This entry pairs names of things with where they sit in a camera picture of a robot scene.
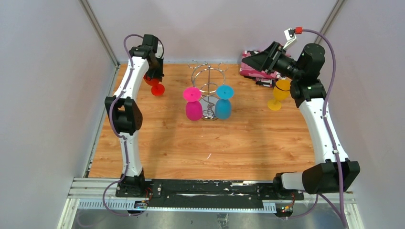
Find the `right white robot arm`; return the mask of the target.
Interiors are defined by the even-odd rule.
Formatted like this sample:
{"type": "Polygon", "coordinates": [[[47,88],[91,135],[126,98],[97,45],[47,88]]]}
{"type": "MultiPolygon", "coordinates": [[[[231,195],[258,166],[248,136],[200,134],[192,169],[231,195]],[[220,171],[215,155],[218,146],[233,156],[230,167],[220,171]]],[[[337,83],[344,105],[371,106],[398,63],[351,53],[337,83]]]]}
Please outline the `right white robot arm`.
{"type": "Polygon", "coordinates": [[[325,49],[316,43],[304,46],[294,60],[278,42],[265,50],[242,59],[259,72],[277,72],[291,79],[289,93],[308,126],[315,165],[303,172],[277,173],[273,194],[285,199],[292,190],[309,194],[340,193],[348,190],[360,173],[360,165],[352,161],[339,142],[332,121],[328,120],[327,92],[318,76],[325,63],[325,49]]]}

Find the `yellow plastic wine glass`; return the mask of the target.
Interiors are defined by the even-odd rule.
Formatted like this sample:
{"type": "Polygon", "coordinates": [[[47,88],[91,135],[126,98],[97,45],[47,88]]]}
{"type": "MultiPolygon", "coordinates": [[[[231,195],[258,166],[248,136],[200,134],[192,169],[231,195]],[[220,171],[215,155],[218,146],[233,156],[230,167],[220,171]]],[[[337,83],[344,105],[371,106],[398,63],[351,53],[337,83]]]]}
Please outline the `yellow plastic wine glass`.
{"type": "Polygon", "coordinates": [[[267,102],[267,106],[270,110],[278,111],[281,109],[281,102],[290,95],[290,81],[279,80],[276,82],[273,89],[274,98],[267,102]]]}

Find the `chrome wire glass rack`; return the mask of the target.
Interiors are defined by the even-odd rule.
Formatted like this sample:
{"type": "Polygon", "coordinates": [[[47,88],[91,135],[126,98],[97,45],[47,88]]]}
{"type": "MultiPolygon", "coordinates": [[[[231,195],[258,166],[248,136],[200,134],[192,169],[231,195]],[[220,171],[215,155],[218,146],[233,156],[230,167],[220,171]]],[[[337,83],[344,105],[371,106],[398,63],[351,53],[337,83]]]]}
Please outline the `chrome wire glass rack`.
{"type": "Polygon", "coordinates": [[[202,103],[202,120],[215,121],[218,117],[214,113],[214,107],[219,100],[216,95],[216,89],[220,85],[224,85],[226,82],[225,72],[229,69],[226,63],[220,62],[217,67],[212,67],[211,64],[204,62],[198,63],[197,60],[191,60],[188,63],[188,67],[193,70],[191,74],[191,83],[194,87],[197,87],[202,93],[199,102],[202,103]],[[222,83],[214,83],[211,81],[211,75],[214,72],[219,72],[223,77],[222,83]],[[208,73],[207,82],[202,86],[197,86],[196,79],[202,76],[203,73],[208,73]]]}

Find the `red plastic wine glass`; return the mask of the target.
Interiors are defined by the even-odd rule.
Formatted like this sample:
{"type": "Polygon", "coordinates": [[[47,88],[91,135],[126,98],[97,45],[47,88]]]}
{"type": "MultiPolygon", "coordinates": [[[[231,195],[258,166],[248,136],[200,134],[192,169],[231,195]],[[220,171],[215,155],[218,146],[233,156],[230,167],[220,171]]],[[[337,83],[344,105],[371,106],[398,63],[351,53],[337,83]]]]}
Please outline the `red plastic wine glass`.
{"type": "Polygon", "coordinates": [[[151,93],[154,96],[161,96],[165,92],[165,87],[161,84],[161,80],[158,78],[150,78],[147,74],[143,77],[144,81],[151,87],[151,93]]]}

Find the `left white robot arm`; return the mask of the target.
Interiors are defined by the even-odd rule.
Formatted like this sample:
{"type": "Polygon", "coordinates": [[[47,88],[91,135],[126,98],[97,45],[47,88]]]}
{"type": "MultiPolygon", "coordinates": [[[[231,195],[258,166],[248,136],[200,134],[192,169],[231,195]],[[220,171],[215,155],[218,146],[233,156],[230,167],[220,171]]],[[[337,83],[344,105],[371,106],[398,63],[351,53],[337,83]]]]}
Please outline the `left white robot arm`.
{"type": "Polygon", "coordinates": [[[128,56],[124,77],[112,96],[105,98],[105,107],[111,129],[118,137],[123,157],[123,172],[117,183],[119,191],[141,197],[147,187],[139,156],[139,130],[143,115],[136,103],[142,82],[161,83],[164,77],[164,46],[151,34],[142,36],[142,43],[129,49],[127,39],[123,45],[128,56]]]}

